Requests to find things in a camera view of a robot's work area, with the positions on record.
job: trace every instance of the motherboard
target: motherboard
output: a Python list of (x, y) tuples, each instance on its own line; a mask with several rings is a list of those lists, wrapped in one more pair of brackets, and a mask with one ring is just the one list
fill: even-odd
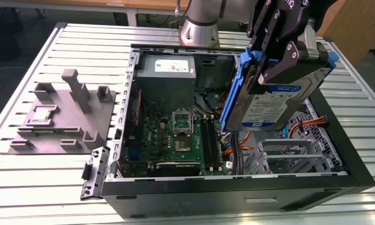
[(192, 111), (145, 117), (141, 140), (129, 140), (135, 144), (128, 147), (128, 175), (164, 176), (159, 171), (167, 176), (227, 175), (219, 139), (219, 120), (197, 117)]

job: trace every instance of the connector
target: connector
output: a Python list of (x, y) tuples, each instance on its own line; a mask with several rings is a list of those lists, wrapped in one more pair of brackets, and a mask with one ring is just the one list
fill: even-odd
[(327, 118), (327, 115), (324, 115), (324, 119), (326, 119), (326, 122), (316, 125), (316, 126), (320, 127), (320, 128), (326, 128), (326, 127), (330, 126), (330, 120), (328, 120), (328, 118)]

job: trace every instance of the table leg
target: table leg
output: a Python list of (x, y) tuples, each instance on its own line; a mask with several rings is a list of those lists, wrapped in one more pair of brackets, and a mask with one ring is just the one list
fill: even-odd
[(40, 19), (45, 17), (45, 9), (36, 8), (34, 11)]
[(128, 26), (137, 27), (137, 10), (127, 8)]

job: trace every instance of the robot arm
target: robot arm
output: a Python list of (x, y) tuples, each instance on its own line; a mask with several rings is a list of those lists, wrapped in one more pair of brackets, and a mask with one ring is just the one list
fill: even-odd
[(254, 7), (252, 0), (191, 0), (187, 20), (180, 31), (184, 45), (217, 45), (217, 19), (245, 23)]
[(316, 42), (335, 0), (256, 0), (248, 21), (251, 42), (221, 113), (221, 128), (279, 130), (324, 77), (338, 56)]
[[(264, 93), (259, 85), (290, 84), (327, 64), (328, 54), (315, 32), (335, 0), (258, 0), (248, 21), (249, 50), (262, 58), (249, 94)], [(278, 63), (270, 66), (270, 59)]]

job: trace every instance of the slotted metal table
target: slotted metal table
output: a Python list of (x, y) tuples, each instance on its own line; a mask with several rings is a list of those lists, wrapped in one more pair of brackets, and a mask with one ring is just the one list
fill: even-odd
[[(228, 48), (248, 45), (244, 33), (220, 31), (219, 41)], [(320, 90), (375, 179), (375, 93), (335, 44), (319, 41), (340, 56)], [(29, 91), (36, 82), (69, 89), (60, 77), (65, 68), (77, 69), (79, 81), (89, 90), (108, 85), (117, 92), (113, 113), (119, 113), (132, 43), (179, 45), (177, 30), (85, 24), (55, 28), (0, 115), (0, 223), (375, 224), (375, 187), (307, 211), (123, 220), (104, 200), (79, 200), (81, 168), (89, 155), (8, 155), (10, 139), (34, 100)], [(108, 137), (113, 134), (109, 127)]]

